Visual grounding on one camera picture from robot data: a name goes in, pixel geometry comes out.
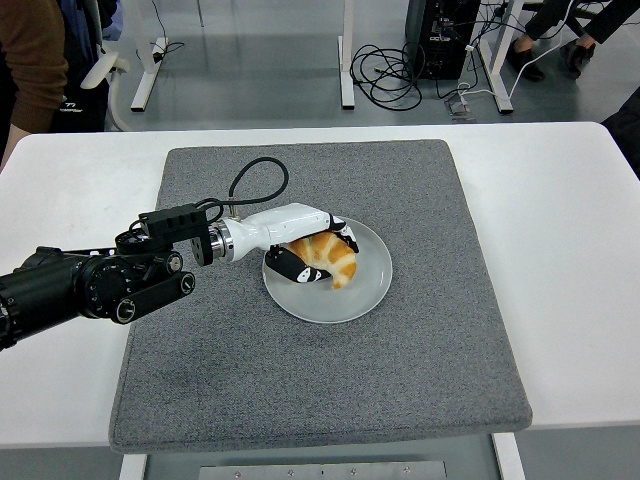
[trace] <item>croissant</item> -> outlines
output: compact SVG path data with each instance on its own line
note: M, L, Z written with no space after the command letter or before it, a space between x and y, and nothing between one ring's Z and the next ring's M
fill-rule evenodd
M355 252L332 232L324 231L295 240L289 244L289 250L310 267L329 272L333 288L344 287L356 274Z

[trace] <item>computer tower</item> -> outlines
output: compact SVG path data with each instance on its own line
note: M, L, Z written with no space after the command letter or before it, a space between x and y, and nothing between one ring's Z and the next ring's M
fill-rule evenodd
M462 75L481 0L409 0L406 51L420 78L457 80ZM424 57L419 51L420 45Z

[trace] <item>gray felt mat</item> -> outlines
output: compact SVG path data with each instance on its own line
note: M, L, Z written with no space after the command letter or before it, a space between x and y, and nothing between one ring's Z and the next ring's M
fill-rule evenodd
M173 150L158 207L225 198L250 160L285 193L384 240L393 282L368 314L303 322L269 296L262 253L198 267L193 294L131 329L110 426L123 453L390 442L514 431L531 409L448 146L409 142ZM274 191L273 165L241 198Z

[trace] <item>shoe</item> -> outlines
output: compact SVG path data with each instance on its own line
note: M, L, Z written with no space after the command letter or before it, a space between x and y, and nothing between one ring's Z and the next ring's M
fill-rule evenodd
M581 45L576 44L575 40L567 43L560 48L560 56L564 60L564 65L569 70L569 75L574 79L577 79L581 75L580 68L585 60L589 60L593 56L595 45L586 49Z
M516 52L514 49L515 43L516 41L514 40L509 46L509 50L507 50L507 62L509 62L516 72L519 72L526 63L534 59L534 56L531 49L525 50L524 52ZM522 70L522 76L532 82L544 80L544 72L540 70L535 63L527 65L525 69Z

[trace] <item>person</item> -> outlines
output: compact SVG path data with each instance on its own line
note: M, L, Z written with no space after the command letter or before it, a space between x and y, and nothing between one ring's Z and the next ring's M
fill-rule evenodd
M65 28L56 0L0 2L0 153L49 131L67 82Z
M542 7L525 25L525 34L516 39L507 51L507 62L520 71L522 67L535 57L532 47L535 41L561 22L573 2L575 9L579 0L545 0ZM585 33L560 48L564 66L569 75L576 79L581 74L585 60L590 59L595 51L595 44L604 43L620 26L640 8L640 0L611 0L605 8L585 27ZM524 68L522 76L528 80L541 81L545 75L535 63Z
M640 179L640 87L620 110L602 122Z

